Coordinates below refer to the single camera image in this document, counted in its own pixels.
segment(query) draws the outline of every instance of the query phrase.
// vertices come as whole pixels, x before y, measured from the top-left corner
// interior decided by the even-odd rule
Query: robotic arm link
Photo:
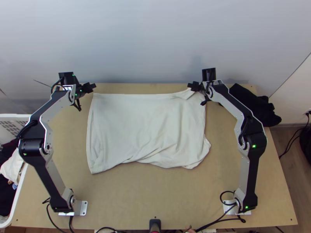
[[[255,186],[259,158],[267,146],[267,137],[262,123],[254,117],[252,111],[229,93],[228,87],[221,81],[216,80],[216,69],[202,70],[203,81],[189,83],[192,91],[199,91],[207,101],[221,104],[236,119],[234,133],[237,140],[237,148],[241,153],[241,168],[239,186],[234,192],[233,208],[235,214],[247,212],[257,206]]]
[[[91,93],[96,85],[81,85],[73,72],[59,73],[59,77],[63,90],[57,86],[50,100],[31,115],[17,136],[18,149],[23,160],[38,173],[51,197],[49,202],[54,212],[59,215],[85,215],[87,202],[76,200],[72,189],[66,188],[52,159],[53,132],[48,123],[66,106],[73,105],[81,111],[79,98]]]

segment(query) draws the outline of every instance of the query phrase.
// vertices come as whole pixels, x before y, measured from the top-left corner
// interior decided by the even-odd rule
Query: electrical outlet
[[[308,109],[307,111],[305,111],[302,115],[305,115],[306,113],[309,113],[309,111],[311,111],[311,108]]]

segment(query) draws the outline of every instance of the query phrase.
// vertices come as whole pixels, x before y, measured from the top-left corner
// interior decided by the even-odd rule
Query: wooden floor
[[[293,133],[299,128],[271,128],[278,154],[282,154]],[[290,191],[290,195],[295,208],[298,225],[281,226],[284,233],[310,233],[311,232],[311,165],[307,162],[301,151],[298,140],[293,143],[290,151],[281,159],[281,165]],[[268,228],[242,228],[234,229],[239,233],[249,233],[250,230],[257,233],[280,233],[275,227]],[[5,233],[57,233],[57,229],[41,228],[7,228]],[[94,233],[93,230],[75,230],[76,233]],[[217,232],[233,232],[232,229],[219,229]]]

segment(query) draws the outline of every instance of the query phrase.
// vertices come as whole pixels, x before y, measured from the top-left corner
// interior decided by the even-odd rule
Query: white wall
[[[281,124],[307,122],[304,113],[311,109],[311,55],[270,97],[270,102],[282,118]]]
[[[0,87],[47,99],[80,81],[188,82],[216,67],[271,95],[311,51],[310,0],[15,0],[0,3]]]

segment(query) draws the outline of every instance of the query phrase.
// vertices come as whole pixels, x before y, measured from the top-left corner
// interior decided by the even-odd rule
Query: black cable
[[[222,193],[220,194],[220,197],[219,197],[221,203],[223,203],[224,205],[236,205],[235,202],[234,202],[234,203],[231,203],[231,204],[226,204],[226,203],[223,202],[223,200],[222,200],[222,195],[224,195],[225,193],[233,193],[233,194],[234,194],[234,192],[232,192],[232,191],[224,191],[224,192],[222,192]]]
[[[50,197],[47,198],[44,202],[42,202],[42,204],[45,204],[45,203],[47,203],[47,202],[49,202],[49,201],[50,201]]]
[[[51,93],[53,93],[54,87],[55,87],[56,85],[58,85],[58,83],[59,83],[61,80],[63,80],[63,78],[64,78],[64,77],[61,77],[56,83],[54,83],[54,84],[52,85],[52,87],[51,87]]]
[[[51,223],[52,223],[53,226],[54,226],[57,230],[59,230],[60,232],[62,232],[62,233],[67,233],[67,232],[63,231],[62,229],[60,229],[58,226],[56,226],[55,223],[53,222],[53,220],[51,219],[51,216],[50,216],[50,213],[49,213],[49,205],[50,205],[50,204],[47,204],[47,206],[46,206],[46,212],[47,212],[47,216],[49,217]]]
[[[207,228],[207,227],[209,227],[209,226],[211,226],[211,225],[214,225],[214,224],[220,223],[220,222],[224,222],[224,221],[240,220],[241,222],[246,223],[246,220],[243,219],[243,218],[241,218],[240,215],[238,215],[237,218],[222,219],[222,218],[223,218],[231,209],[233,209],[235,206],[236,206],[236,204],[233,205],[233,206],[231,206],[231,207],[230,207],[223,215],[221,215],[217,220],[215,220],[215,221],[213,221],[213,222],[211,222],[211,223],[209,223],[209,224],[206,224],[206,225],[204,225],[204,226],[198,228],[198,229],[196,230],[196,232],[202,231],[202,230],[204,230],[205,228]]]
[[[104,229],[109,229],[109,230],[112,230],[115,232],[115,229],[111,228],[111,227],[107,227],[107,226],[104,226],[102,228],[100,228],[96,233],[100,232],[101,230],[104,230]]]
[[[69,230],[71,231],[71,233],[75,233],[71,227],[71,224],[72,224],[72,219],[73,219],[73,216],[70,216],[69,218]]]
[[[284,233],[279,227],[276,226],[276,228],[277,228],[280,232]]]
[[[305,129],[306,127],[308,127],[308,124],[309,124],[309,121],[310,121],[309,113],[306,113],[306,116],[308,117],[308,121],[307,121],[306,125],[305,125],[303,128],[296,130],[296,132],[293,134],[292,138],[291,138],[291,139],[289,140],[289,142],[287,143],[287,146],[286,146],[285,151],[279,156],[279,159],[280,159],[283,155],[285,155],[285,154],[290,150],[290,148],[291,148],[292,144],[294,143],[294,141],[295,141],[297,138],[300,137],[300,135],[298,135],[298,136],[295,137],[295,139],[291,142],[291,140],[294,138],[294,136],[296,135],[296,133],[297,133],[298,131],[303,130],[303,129]]]
[[[225,204],[225,205],[231,205],[231,207],[230,207],[227,211],[225,211],[225,213],[224,213],[223,215],[221,215],[218,219],[216,219],[215,221],[213,221],[213,222],[211,222],[211,223],[209,223],[209,224],[206,224],[206,225],[204,225],[204,226],[198,228],[198,229],[196,230],[196,232],[202,231],[202,230],[204,230],[205,228],[207,228],[207,227],[209,227],[209,226],[211,226],[211,225],[214,225],[214,224],[220,223],[220,222],[224,222],[224,221],[240,220],[241,222],[246,223],[246,220],[243,219],[243,218],[241,218],[240,215],[238,215],[237,218],[222,219],[231,209],[233,209],[234,207],[237,206],[236,203],[233,203],[233,204],[226,204],[226,203],[224,203],[224,202],[222,201],[222,195],[225,194],[225,193],[234,193],[234,192],[232,192],[232,191],[224,191],[224,192],[222,192],[222,193],[220,194],[220,196],[219,196],[220,201],[221,201],[223,204]]]
[[[28,130],[31,126],[36,125],[37,121],[33,120],[31,122],[29,122],[27,125],[25,125],[16,135],[16,140],[19,140],[20,137],[23,135],[23,133],[25,133],[26,130]]]

